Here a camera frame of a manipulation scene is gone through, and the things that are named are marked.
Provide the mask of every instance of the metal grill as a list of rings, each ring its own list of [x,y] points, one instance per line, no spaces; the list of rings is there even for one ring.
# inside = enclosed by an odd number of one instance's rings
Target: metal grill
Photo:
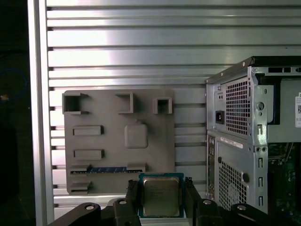
[[[227,130],[247,135],[247,118],[250,117],[250,101],[247,100],[248,82],[228,85],[226,89]]]
[[[233,204],[246,203],[247,187],[241,183],[241,175],[228,164],[219,167],[219,202],[226,210]]]

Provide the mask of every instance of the metal frame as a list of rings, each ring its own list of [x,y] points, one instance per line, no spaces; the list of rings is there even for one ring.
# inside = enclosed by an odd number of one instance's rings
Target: metal frame
[[[48,103],[46,1],[28,1],[36,224],[54,219]]]

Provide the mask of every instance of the metal slat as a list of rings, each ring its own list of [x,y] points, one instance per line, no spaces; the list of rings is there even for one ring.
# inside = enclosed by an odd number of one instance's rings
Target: metal slat
[[[156,18],[156,19],[90,19],[48,20],[47,26],[56,27],[111,27],[111,26],[292,26],[301,25],[301,19],[293,18]]]
[[[189,84],[204,84],[207,77],[186,77],[185,80],[181,77],[153,77],[153,78],[134,78],[134,79],[68,79],[68,80],[50,80],[50,87],[68,87],[81,86],[91,87],[99,86],[104,89],[106,86],[135,86],[143,85],[186,85]]]
[[[301,35],[298,31],[299,28],[286,27],[66,29],[49,31],[48,46],[300,45]]]
[[[51,107],[62,106],[62,94],[65,90],[49,92],[49,104]],[[174,89],[174,104],[204,104],[205,88]]]
[[[47,6],[299,6],[296,0],[47,0]]]
[[[175,123],[205,123],[206,113],[205,108],[175,108],[174,122]],[[50,125],[64,126],[64,118],[61,109],[50,111]]]
[[[144,66],[144,67],[92,67],[84,70],[67,69],[49,71],[50,79],[74,78],[143,78],[143,77],[177,77],[177,76],[206,76],[217,74],[226,69],[226,65],[195,65],[195,66]]]
[[[177,143],[203,143],[206,140],[206,135],[187,135],[187,136],[175,136],[174,142]],[[65,146],[64,138],[51,139],[51,146]]]
[[[175,162],[203,162],[206,161],[206,150],[204,146],[197,147],[176,147]],[[52,165],[65,166],[65,150],[52,150]]]
[[[204,192],[206,190],[206,185],[194,185],[196,190],[199,192]],[[59,201],[57,201],[57,198],[60,198],[62,196],[64,196],[64,198],[66,199],[66,197],[72,197],[69,196],[69,193],[67,192],[67,188],[55,188],[53,189],[53,194],[54,194],[54,200],[55,203],[58,203]]]
[[[174,134],[176,136],[180,135],[199,135],[199,134],[206,134],[205,127],[180,127],[174,129]],[[50,133],[52,138],[63,138],[65,136],[65,131],[63,128],[60,130],[52,130]]]
[[[184,173],[185,177],[192,177],[195,181],[206,180],[206,166],[176,166],[176,172]],[[65,169],[53,169],[52,180],[54,185],[65,185],[66,170]]]
[[[205,147],[176,147],[175,161],[176,162],[206,161],[206,148]]]
[[[262,56],[296,56],[301,52],[301,48],[294,47],[232,47],[232,48],[194,48],[194,49],[132,49],[132,50],[65,50],[50,51],[48,53],[48,64],[51,67],[75,67],[75,66],[106,66],[106,65],[198,65],[200,62],[205,65],[231,65],[239,62],[241,59],[254,55]],[[190,84],[189,78],[182,79],[182,84]],[[97,82],[99,85],[115,85],[115,80],[94,80],[88,79],[77,81],[84,85],[91,85]],[[120,79],[125,85],[132,84],[127,79]],[[75,84],[72,80],[60,80],[53,82],[51,86],[60,86],[60,83],[66,85],[67,82]]]
[[[260,10],[254,10],[253,8],[141,8],[137,9],[94,9],[94,10],[52,10],[47,12],[48,19],[69,19],[69,18],[179,18],[183,17],[185,19],[188,17],[260,17],[262,21],[266,17],[299,17],[301,14],[300,8],[261,8]]]

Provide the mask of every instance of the motherboard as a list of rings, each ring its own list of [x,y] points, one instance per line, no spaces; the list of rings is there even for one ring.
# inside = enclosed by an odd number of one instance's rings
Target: motherboard
[[[301,225],[300,143],[269,144],[269,214]]]

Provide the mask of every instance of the sticker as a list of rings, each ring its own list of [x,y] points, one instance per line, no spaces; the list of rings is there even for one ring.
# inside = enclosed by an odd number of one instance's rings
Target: sticker
[[[296,112],[296,127],[301,127],[301,93],[296,97],[295,101]]]
[[[227,144],[229,144],[229,145],[233,145],[233,146],[235,146],[235,147],[241,148],[241,149],[244,148],[244,146],[243,146],[242,144],[237,143],[237,142],[235,142],[235,141],[233,141],[233,140],[229,140],[229,139],[226,139],[226,138],[221,137],[221,141],[223,141],[223,142],[225,142],[225,143],[227,143]]]

